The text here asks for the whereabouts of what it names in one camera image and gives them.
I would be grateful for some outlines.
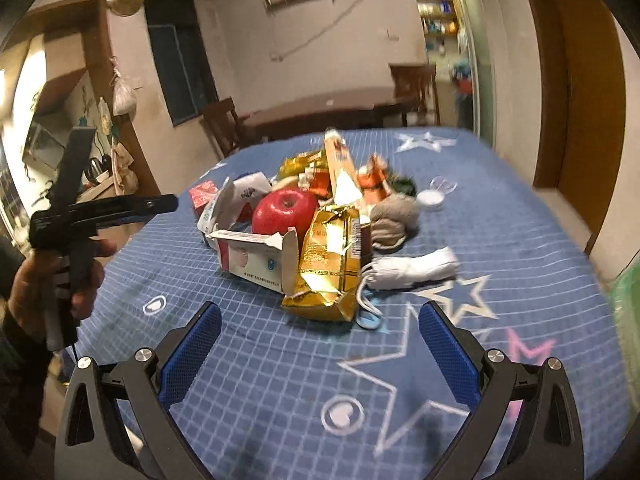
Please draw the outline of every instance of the floor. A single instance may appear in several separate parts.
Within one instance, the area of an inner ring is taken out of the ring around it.
[[[583,251],[591,238],[591,231],[581,216],[557,189],[535,189],[534,192],[551,209],[569,238]]]

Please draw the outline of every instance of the gold snack package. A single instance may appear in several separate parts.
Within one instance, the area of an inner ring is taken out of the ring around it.
[[[287,312],[320,321],[351,321],[360,281],[360,213],[353,207],[316,210],[302,246],[295,293]]]
[[[328,165],[324,150],[299,153],[291,158],[286,158],[280,166],[276,177],[278,180],[282,180],[288,176],[298,176],[300,173],[305,173],[307,166],[327,169]]]

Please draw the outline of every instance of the white star pattern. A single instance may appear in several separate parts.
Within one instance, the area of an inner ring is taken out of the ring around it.
[[[415,321],[418,321],[418,314],[415,309],[409,304],[406,304],[406,312],[404,316],[404,329],[402,330],[402,341],[401,341],[401,349],[399,352],[393,354],[384,354],[375,357],[367,357],[363,359],[356,359],[351,361],[342,361],[338,363],[340,368],[344,370],[348,370],[352,374],[357,375],[363,379],[371,381],[374,384],[378,384],[389,390],[389,400],[385,409],[385,416],[382,422],[382,426],[380,427],[380,432],[378,433],[378,441],[376,442],[376,447],[373,451],[375,456],[379,456],[384,450],[389,449],[393,444],[395,444],[398,440],[400,440],[405,434],[414,427],[415,423],[420,420],[420,418],[432,409],[442,410],[446,413],[455,413],[457,415],[466,417],[469,412],[465,410],[460,410],[459,408],[455,408],[453,406],[449,406],[448,404],[443,404],[442,402],[436,402],[435,400],[426,400],[422,406],[411,415],[407,421],[400,426],[396,431],[394,431],[391,435],[387,435],[389,430],[389,425],[391,424],[391,416],[394,411],[394,406],[396,404],[396,397],[398,395],[398,388],[396,388],[393,384],[386,383],[379,378],[367,374],[362,370],[358,370],[354,368],[358,365],[368,364],[368,363],[376,363],[389,361],[393,359],[402,359],[406,357],[406,350],[409,342],[409,328],[412,322],[412,317]]]
[[[481,345],[484,345],[492,330],[493,328],[479,328],[478,330],[472,330],[471,333],[475,336],[476,339],[478,339],[478,342]]]
[[[421,137],[407,134],[396,134],[396,139],[402,140],[402,145],[396,149],[396,153],[406,152],[414,148],[426,148],[434,152],[440,152],[443,146],[454,146],[456,139],[444,139],[443,137],[434,137],[430,132],[426,132]]]
[[[498,319],[498,316],[494,313],[493,310],[482,300],[480,297],[480,291],[484,287],[486,280],[489,279],[491,275],[480,276],[479,278],[473,278],[471,280],[462,280],[461,278],[457,278],[456,280],[450,280],[445,282],[444,285],[434,286],[433,288],[427,288],[426,290],[421,290],[420,292],[412,292],[416,296],[420,296],[425,300],[433,300],[437,301],[441,306],[442,310],[447,317],[451,320],[454,325],[457,325],[462,316],[465,315],[465,312],[469,314],[476,314],[476,316],[489,317],[491,319]],[[473,285],[476,284],[472,291],[469,293],[469,296],[475,301],[475,304],[462,303],[460,307],[454,312],[454,301],[445,296],[440,296],[440,292],[444,292],[445,290],[451,290],[455,282],[458,282],[460,285]]]

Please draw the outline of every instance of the green plastic bag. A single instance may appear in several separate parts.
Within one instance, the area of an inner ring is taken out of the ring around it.
[[[636,258],[612,284],[609,303],[626,364],[631,401],[640,410],[640,258]]]

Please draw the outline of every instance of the metal screw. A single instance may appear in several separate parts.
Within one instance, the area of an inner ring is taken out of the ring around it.
[[[504,361],[504,354],[499,350],[489,350],[487,356],[492,363],[501,363]]]
[[[549,358],[549,361],[547,361],[546,363],[549,365],[549,368],[551,368],[552,370],[559,370],[560,368],[562,368],[562,363],[560,362],[560,359],[557,359],[555,357]]]
[[[82,370],[84,370],[85,368],[88,368],[90,364],[91,364],[90,357],[81,357],[78,359],[78,368],[82,368]]]
[[[136,361],[140,361],[141,363],[149,361],[152,355],[153,352],[150,348],[141,348],[136,352]]]

